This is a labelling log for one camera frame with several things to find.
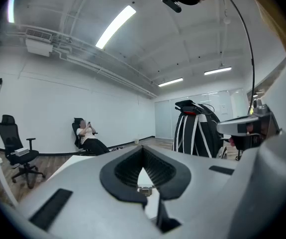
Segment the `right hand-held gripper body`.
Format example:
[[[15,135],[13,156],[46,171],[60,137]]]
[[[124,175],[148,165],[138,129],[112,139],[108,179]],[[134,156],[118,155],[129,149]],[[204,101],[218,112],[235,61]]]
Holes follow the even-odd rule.
[[[246,117],[244,123],[238,124],[240,133],[244,136],[233,135],[232,146],[239,151],[260,146],[266,139],[278,135],[280,128],[267,105],[256,106],[253,113]]]

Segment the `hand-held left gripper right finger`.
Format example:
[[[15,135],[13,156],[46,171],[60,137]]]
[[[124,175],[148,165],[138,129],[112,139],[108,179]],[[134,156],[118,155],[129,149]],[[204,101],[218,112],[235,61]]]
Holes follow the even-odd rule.
[[[153,183],[159,175],[157,192],[147,198],[144,221],[154,223],[157,209],[161,219],[178,223],[229,223],[235,204],[227,186],[237,163],[226,159],[206,158],[162,149],[142,148],[145,162],[153,171],[147,174]]]

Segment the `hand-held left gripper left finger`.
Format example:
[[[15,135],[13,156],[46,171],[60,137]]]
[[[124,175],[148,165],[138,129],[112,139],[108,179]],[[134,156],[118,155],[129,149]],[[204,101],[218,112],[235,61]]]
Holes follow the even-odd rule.
[[[48,232],[56,237],[159,237],[160,231],[147,218],[140,204],[126,203],[101,185],[99,172],[128,147],[67,166],[25,197],[17,211],[29,219],[59,188],[72,195]]]

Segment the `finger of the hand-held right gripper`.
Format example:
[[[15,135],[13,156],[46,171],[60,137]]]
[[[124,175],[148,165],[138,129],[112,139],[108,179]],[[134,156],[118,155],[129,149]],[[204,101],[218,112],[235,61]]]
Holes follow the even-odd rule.
[[[219,122],[216,129],[221,134],[247,135],[247,127],[258,120],[259,118],[255,115],[239,117]]]

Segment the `black and white backpack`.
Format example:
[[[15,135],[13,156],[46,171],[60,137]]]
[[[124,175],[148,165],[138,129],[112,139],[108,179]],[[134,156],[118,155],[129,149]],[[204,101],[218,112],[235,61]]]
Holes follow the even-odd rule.
[[[172,151],[207,158],[227,157],[223,135],[216,126],[220,122],[209,104],[196,104],[192,100],[175,103],[180,112],[174,130]]]

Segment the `long ceiling light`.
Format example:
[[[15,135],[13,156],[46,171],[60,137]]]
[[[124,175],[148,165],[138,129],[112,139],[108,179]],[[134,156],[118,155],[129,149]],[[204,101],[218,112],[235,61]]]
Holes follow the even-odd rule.
[[[96,43],[96,47],[99,49],[104,49],[108,41],[113,37],[113,35],[136,13],[136,10],[128,5],[126,6],[110,23],[110,25],[103,32],[101,37]]]
[[[221,73],[221,72],[227,72],[227,71],[231,71],[231,70],[232,70],[232,67],[224,67],[224,68],[206,71],[206,72],[204,72],[204,75],[207,76],[207,75],[212,75],[212,74]]]
[[[178,79],[175,79],[175,80],[171,80],[171,81],[168,81],[168,82],[161,83],[158,86],[159,87],[164,87],[164,86],[175,84],[175,83],[182,82],[182,81],[183,81],[183,78],[178,78]]]
[[[15,23],[14,2],[15,2],[15,0],[8,0],[7,1],[7,19],[8,19],[9,23]]]

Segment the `black reclining office chair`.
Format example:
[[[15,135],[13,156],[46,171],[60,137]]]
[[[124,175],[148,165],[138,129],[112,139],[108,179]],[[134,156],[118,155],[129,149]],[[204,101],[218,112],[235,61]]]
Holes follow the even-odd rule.
[[[76,130],[79,128],[79,124],[80,124],[80,120],[83,120],[83,118],[75,118],[74,122],[72,123],[72,128],[73,128],[73,132],[75,135],[75,146],[78,149],[78,153],[80,153],[81,151],[84,151],[85,154],[84,155],[88,155],[88,156],[95,156],[93,153],[91,153],[89,150],[86,150],[82,145],[81,145],[81,137],[77,136],[76,134]]]

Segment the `person's mustard shirt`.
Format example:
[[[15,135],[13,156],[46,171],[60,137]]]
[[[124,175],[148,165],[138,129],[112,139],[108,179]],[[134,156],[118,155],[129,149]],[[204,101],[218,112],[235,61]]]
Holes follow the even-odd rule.
[[[286,17],[275,0],[255,0],[263,21],[277,35],[286,52]]]

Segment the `white ceiling pipes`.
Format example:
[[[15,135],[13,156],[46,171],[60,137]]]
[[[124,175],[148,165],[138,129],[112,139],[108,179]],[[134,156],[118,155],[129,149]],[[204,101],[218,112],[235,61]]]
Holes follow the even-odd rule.
[[[71,35],[33,25],[7,23],[0,26],[0,43],[27,48],[25,33],[28,28],[53,34],[50,55],[57,53],[64,61],[85,67],[152,99],[158,96],[156,84],[139,70]]]

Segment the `white air conditioner unit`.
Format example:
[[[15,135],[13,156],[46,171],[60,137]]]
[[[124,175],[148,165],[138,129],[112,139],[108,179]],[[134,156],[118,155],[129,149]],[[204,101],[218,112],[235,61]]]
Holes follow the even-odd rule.
[[[49,57],[53,51],[53,34],[28,28],[25,44],[30,53]]]

